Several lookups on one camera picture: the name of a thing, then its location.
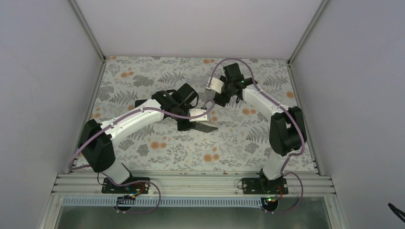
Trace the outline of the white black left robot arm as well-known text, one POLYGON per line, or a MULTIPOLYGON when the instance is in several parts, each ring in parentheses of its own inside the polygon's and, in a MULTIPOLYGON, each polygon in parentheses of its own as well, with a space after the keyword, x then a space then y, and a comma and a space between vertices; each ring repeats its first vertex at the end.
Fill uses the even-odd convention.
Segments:
POLYGON ((158 91, 150 99, 136 100, 135 107, 110 120, 87 121, 82 130, 77 153, 81 153, 96 173, 110 178, 120 193, 127 193, 133 187, 131 173, 115 155, 114 146, 124 138, 154 122, 172 118, 178 124, 178 130, 192 129, 190 121, 193 100, 198 93, 187 83, 177 90, 158 91))

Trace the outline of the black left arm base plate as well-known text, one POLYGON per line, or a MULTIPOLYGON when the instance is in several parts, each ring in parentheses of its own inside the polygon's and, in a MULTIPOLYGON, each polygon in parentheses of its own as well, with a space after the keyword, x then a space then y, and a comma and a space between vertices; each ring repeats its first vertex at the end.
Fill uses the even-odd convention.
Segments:
POLYGON ((108 178, 104 178, 101 192, 104 194, 148 194, 150 184, 138 182, 126 186, 116 186, 108 178))

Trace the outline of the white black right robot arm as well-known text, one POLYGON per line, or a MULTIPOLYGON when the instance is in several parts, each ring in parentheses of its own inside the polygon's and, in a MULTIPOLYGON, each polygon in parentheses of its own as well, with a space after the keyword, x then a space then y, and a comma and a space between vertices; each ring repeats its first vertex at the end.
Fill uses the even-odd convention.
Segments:
POLYGON ((223 67, 223 72, 220 78, 210 76, 206 86, 215 91, 215 103, 225 106, 235 96, 270 121, 269 143, 274 152, 259 172, 258 186, 262 193, 271 194, 280 184, 290 158, 305 151, 307 137, 303 112, 297 106, 285 108, 263 90, 253 76, 245 78, 238 63, 223 67))

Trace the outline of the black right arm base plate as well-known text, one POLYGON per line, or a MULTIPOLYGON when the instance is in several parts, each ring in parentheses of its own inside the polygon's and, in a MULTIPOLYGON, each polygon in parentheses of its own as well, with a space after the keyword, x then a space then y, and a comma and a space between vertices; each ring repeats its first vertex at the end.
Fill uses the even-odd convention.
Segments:
POLYGON ((288 194, 287 180, 279 177, 274 180, 266 178, 242 178, 242 190, 245 195, 278 195, 288 194))

